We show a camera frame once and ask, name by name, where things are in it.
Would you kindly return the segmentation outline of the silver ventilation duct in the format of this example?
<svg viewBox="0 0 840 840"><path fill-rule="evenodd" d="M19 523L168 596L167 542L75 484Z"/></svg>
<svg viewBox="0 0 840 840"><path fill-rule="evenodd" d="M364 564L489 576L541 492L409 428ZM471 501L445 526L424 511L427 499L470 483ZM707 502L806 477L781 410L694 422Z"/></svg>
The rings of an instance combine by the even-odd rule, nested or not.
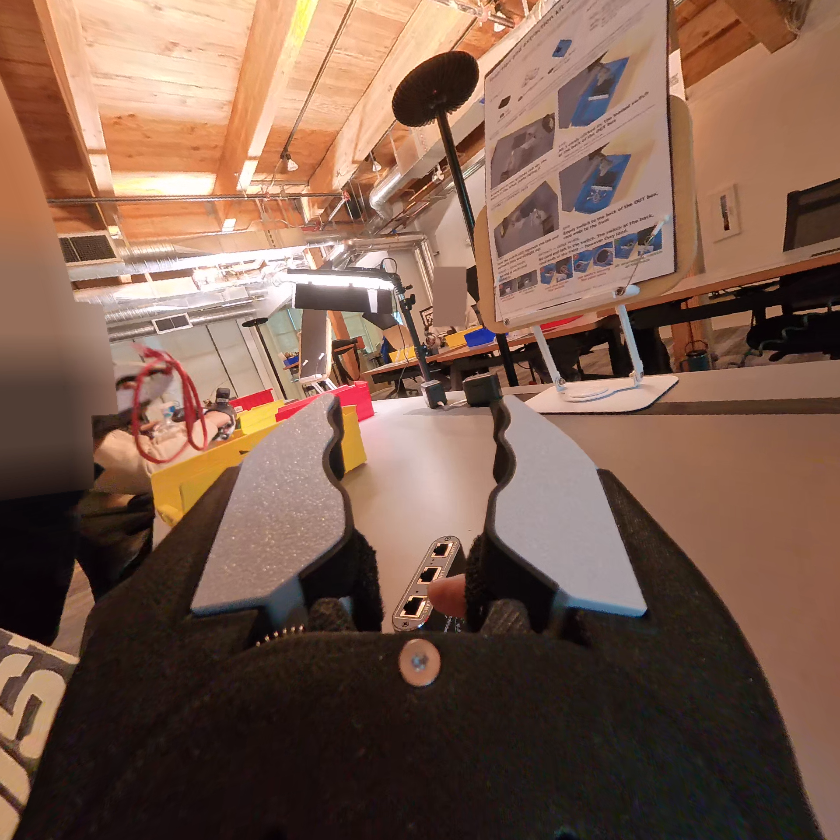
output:
<svg viewBox="0 0 840 840"><path fill-rule="evenodd" d="M80 282L262 263L291 264L295 268L307 265L304 251L320 248L327 249L329 259L347 261L375 251L407 251L429 276L434 267L428 239L419 233L344 237L314 234L293 238L281 247L271 247L268 237L258 233L212 234L171 243L154 241L147 246L116 246L110 259L65 262L69 279Z"/></svg>

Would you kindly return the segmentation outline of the black network switch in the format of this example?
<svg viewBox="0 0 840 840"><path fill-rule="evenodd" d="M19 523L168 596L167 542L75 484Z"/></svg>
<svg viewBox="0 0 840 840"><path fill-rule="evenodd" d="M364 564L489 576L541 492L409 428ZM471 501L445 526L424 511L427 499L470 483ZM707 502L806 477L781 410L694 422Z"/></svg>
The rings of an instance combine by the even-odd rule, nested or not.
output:
<svg viewBox="0 0 840 840"><path fill-rule="evenodd" d="M394 632L416 631L456 633L465 629L465 620L434 609L427 594L428 586L466 572L466 555L455 536L435 540L425 552L415 575L392 614Z"/></svg>

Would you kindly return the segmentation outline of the studio light panel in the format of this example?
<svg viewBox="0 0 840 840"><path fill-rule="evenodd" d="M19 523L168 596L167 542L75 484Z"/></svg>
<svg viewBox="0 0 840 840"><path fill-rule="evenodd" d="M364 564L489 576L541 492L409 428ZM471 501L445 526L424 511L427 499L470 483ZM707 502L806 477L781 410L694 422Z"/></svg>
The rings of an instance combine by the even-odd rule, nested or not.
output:
<svg viewBox="0 0 840 840"><path fill-rule="evenodd" d="M301 310L386 314L398 309L405 288L383 269L289 269L291 306Z"/></svg>

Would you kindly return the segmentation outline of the black floor lamp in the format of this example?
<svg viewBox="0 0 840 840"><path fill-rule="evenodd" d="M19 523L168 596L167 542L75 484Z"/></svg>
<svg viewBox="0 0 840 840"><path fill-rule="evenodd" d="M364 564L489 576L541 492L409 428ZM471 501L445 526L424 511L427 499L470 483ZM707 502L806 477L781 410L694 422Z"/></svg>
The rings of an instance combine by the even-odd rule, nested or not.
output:
<svg viewBox="0 0 840 840"><path fill-rule="evenodd" d="M274 359L273 359L273 357L272 357L272 353L271 353L271 351L270 351L270 349L269 349L269 347L268 347L268 343L267 343L267 341L266 341L266 338L265 338L265 336L264 336L264 334L263 334L263 332L262 332L262 326L263 326L264 324L266 324L266 323L268 322L268 320L269 320L269 319L268 319L267 317L255 317L255 318L249 318L248 320L244 320L244 321L242 321L242 325L241 325L241 326L242 326L244 329L245 329L245 328L250 329L250 330L251 330L251 332L252 332L252 333L256 336L257 340L259 341L259 344L260 344L260 345L261 345L261 347L262 347L263 354L264 354L264 356L266 357L266 361L267 361L267 363L268 363L268 365L269 365L269 368L270 368L270 370L271 370L271 372L272 372L272 374L273 374L273 377L274 377L275 383L276 383L276 385L277 385L277 386L278 386L278 388L279 388L279 391L280 391L280 396L281 396L281 398L282 398L284 401L286 401L286 400L288 399L286 389L285 389L285 387L284 387L283 381L281 380L281 377L280 377L280 374L279 374L279 372L278 372L278 369L277 369L277 366L276 366L276 364L275 364L275 361L274 361Z"/></svg>

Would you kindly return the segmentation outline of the black white printed shirt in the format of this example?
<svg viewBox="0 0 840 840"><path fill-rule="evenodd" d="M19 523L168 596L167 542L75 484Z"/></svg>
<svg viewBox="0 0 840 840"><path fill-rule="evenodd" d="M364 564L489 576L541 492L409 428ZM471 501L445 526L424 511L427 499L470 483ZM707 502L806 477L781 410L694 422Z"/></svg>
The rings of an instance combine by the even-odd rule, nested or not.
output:
<svg viewBox="0 0 840 840"><path fill-rule="evenodd" d="M1 631L1 838L26 807L49 731L79 658Z"/></svg>

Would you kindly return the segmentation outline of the black light stand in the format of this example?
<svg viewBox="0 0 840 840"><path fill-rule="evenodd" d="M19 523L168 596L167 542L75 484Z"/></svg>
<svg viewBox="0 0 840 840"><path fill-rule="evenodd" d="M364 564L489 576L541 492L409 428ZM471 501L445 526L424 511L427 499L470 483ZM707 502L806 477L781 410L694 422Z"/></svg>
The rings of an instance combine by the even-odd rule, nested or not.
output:
<svg viewBox="0 0 840 840"><path fill-rule="evenodd" d="M427 353L425 346L422 345L419 339L416 325L412 318L412 309L415 302L414 296L407 296L406 289L399 275L396 272L396 261L391 257L386 257L381 262L380 268L386 273L388 280L393 284L395 291L395 299L399 305L403 316L405 325L411 336L412 346L415 351L415 361L419 366L421 372L421 381L434 380L427 365Z"/></svg>

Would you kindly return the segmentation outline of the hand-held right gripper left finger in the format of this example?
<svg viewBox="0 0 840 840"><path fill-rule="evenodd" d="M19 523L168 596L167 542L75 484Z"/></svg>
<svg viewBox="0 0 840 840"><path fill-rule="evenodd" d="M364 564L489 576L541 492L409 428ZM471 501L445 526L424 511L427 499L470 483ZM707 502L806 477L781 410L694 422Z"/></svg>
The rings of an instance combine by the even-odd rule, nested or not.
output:
<svg viewBox="0 0 840 840"><path fill-rule="evenodd" d="M353 578L338 553L353 530L339 400L322 394L245 457L195 593L195 616L260 609L305 616Z"/></svg>

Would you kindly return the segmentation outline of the wooden desk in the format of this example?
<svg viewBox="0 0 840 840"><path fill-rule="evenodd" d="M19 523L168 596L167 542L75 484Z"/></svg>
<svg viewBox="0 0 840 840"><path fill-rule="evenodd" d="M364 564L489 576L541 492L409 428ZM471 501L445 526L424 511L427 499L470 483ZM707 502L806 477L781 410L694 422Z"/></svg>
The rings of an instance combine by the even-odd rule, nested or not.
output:
<svg viewBox="0 0 840 840"><path fill-rule="evenodd" d="M819 353L838 359L838 243L780 266L726 279L690 277L675 290L631 305L628 317L646 374L691 370L691 354L709 359L720 352L703 324L732 315L749 316L744 339L747 355L778 361L796 354ZM670 349L660 333L670 332ZM545 333L551 361L567 381L606 378L586 374L581 357L606 344L612 375L632 370L621 324L615 314L598 312L592 323L573 321Z"/></svg>

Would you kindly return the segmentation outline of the person's right hand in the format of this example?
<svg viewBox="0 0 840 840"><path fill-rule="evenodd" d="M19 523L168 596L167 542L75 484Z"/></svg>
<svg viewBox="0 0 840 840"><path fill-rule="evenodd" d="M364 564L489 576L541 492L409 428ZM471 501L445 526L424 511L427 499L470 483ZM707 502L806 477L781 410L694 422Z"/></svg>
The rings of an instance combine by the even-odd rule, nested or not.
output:
<svg viewBox="0 0 840 840"><path fill-rule="evenodd" d="M433 609L453 618L466 618L466 575L456 574L432 581L427 598Z"/></svg>

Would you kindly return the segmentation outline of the wooden instruction sheet board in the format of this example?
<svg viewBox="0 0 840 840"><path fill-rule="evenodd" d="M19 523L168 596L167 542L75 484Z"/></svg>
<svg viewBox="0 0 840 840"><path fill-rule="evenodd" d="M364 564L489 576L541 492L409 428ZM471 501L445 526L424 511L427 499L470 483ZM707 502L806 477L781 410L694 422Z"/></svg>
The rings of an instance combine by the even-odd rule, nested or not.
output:
<svg viewBox="0 0 840 840"><path fill-rule="evenodd" d="M690 113L666 1L540 2L485 85L485 324L504 333L674 289L697 255Z"/></svg>

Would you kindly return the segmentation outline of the ceiling vent grille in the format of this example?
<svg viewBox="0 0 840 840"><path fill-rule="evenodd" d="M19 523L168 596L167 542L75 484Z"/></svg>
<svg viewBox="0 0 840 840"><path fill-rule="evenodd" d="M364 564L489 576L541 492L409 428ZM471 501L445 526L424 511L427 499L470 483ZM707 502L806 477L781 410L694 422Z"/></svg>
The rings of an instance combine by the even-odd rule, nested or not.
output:
<svg viewBox="0 0 840 840"><path fill-rule="evenodd" d="M60 234L59 245L68 266L109 263L119 260L115 240L107 231Z"/></svg>

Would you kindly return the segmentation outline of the white board stand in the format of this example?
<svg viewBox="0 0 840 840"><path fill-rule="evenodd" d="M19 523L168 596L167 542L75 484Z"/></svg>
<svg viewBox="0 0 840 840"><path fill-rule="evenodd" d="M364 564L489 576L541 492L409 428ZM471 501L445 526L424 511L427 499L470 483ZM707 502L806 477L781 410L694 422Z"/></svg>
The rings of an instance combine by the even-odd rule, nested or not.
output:
<svg viewBox="0 0 840 840"><path fill-rule="evenodd" d="M550 360L549 347L541 328L534 326L531 330L548 365L553 384L529 398L526 405L543 415L635 413L656 403L678 384L676 374L644 374L626 306L616 306L615 311L631 357L632 373L605 380L567 382Z"/></svg>

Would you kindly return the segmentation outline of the black mesh office chair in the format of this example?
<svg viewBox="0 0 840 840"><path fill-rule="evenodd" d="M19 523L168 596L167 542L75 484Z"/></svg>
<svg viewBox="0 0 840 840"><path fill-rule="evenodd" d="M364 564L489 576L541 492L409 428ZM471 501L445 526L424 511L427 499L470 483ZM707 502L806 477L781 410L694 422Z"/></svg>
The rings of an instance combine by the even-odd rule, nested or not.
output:
<svg viewBox="0 0 840 840"><path fill-rule="evenodd" d="M792 192L787 197L784 249L824 245L839 236L839 181ZM785 275L762 289L781 313L752 310L748 348L770 362L815 354L839 358L838 263Z"/></svg>

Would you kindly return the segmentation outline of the yellow plastic bin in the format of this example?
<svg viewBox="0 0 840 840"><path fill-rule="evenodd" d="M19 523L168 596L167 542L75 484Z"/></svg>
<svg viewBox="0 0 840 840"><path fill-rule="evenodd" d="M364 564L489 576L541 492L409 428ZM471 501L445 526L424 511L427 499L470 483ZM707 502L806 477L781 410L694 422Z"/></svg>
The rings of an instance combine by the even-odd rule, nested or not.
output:
<svg viewBox="0 0 840 840"><path fill-rule="evenodd" d="M346 473L366 462L360 421L355 406L344 406L343 466ZM173 528L201 495L226 469L238 466L244 457L281 423L236 437L183 463L168 465L151 478L154 508L163 523Z"/></svg>

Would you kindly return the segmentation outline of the black round lamp on pole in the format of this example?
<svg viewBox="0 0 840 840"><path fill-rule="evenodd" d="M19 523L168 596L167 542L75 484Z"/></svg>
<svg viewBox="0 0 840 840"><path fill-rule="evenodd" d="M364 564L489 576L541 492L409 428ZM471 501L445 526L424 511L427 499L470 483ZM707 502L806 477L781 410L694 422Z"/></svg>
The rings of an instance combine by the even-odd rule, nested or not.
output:
<svg viewBox="0 0 840 840"><path fill-rule="evenodd" d="M476 246L476 219L448 115L468 101L478 86L479 78L480 68L475 57L462 50L450 50L427 59L408 73L396 87L392 98L397 122L410 128L437 123L471 248Z"/></svg>

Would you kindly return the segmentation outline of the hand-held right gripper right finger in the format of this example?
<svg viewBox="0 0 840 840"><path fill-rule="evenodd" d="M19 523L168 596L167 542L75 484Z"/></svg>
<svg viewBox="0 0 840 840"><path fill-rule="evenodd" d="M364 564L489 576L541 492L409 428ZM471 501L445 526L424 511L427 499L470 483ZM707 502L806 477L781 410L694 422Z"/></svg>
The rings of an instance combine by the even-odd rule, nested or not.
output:
<svg viewBox="0 0 840 840"><path fill-rule="evenodd" d="M494 597L530 617L566 608L619 616L647 611L589 456L516 396L491 405L497 483L486 513L483 575Z"/></svg>

